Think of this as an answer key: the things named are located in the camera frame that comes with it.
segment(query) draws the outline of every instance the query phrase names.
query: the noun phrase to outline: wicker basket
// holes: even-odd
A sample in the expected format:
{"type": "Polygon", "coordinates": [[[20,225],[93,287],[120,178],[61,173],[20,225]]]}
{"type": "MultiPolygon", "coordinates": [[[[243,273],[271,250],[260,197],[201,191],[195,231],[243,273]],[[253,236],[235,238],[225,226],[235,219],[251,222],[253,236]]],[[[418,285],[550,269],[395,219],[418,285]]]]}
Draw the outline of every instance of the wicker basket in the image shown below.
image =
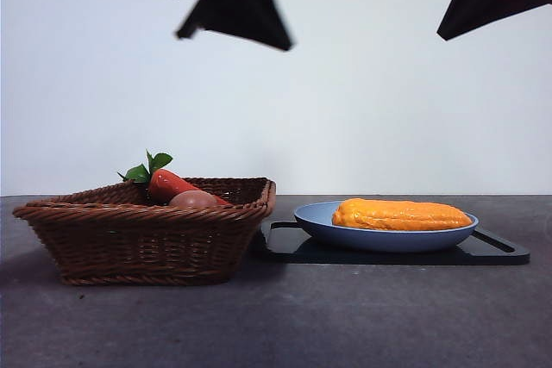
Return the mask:
{"type": "Polygon", "coordinates": [[[66,284],[217,284],[236,271],[275,204],[266,178],[186,178],[233,203],[153,205],[144,187],[114,184],[14,210],[53,256],[66,284]]]}

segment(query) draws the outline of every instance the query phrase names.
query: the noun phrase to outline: egg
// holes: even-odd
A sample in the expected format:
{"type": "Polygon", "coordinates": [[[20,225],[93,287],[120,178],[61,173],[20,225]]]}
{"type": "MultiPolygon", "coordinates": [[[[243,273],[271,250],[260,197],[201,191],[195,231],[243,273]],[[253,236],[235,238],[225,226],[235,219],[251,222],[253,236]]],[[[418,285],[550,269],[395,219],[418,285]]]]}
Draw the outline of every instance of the egg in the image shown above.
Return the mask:
{"type": "Polygon", "coordinates": [[[203,209],[216,206],[216,199],[207,191],[188,190],[173,197],[169,202],[169,206],[203,209]]]}

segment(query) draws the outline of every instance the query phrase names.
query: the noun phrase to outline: blue plate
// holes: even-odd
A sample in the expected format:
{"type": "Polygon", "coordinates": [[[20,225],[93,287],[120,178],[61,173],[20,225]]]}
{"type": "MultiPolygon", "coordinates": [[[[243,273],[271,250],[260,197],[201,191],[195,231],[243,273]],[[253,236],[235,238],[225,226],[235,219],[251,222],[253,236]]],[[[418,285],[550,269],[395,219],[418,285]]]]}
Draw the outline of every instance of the blue plate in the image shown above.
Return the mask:
{"type": "Polygon", "coordinates": [[[479,220],[466,213],[472,224],[444,230],[401,231],[334,226],[331,217],[342,202],[306,204],[298,207],[295,219],[316,240],[333,245],[389,253],[420,253],[442,250],[465,240],[479,220]]]}

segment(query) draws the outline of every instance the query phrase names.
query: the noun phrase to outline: white backdrop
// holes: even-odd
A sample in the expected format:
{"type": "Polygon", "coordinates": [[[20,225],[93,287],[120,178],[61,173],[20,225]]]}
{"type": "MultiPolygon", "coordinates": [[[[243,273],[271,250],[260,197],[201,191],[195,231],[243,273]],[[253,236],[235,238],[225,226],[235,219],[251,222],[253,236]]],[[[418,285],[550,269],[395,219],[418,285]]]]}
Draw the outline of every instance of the white backdrop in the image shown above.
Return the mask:
{"type": "Polygon", "coordinates": [[[449,42],[450,0],[277,0],[288,53],[173,31],[196,0],[2,0],[2,194],[145,150],[279,194],[550,194],[552,7],[449,42]]]}

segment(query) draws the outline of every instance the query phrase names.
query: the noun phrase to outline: corn cob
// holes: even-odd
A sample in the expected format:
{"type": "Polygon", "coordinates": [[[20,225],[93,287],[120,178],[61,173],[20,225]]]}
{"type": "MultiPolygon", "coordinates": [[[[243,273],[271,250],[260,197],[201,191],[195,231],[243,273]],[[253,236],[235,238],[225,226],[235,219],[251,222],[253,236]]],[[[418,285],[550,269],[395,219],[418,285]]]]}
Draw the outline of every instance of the corn cob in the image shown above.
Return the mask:
{"type": "Polygon", "coordinates": [[[461,228],[472,221],[461,210],[447,204],[351,198],[332,216],[336,226],[380,230],[441,230],[461,228]]]}

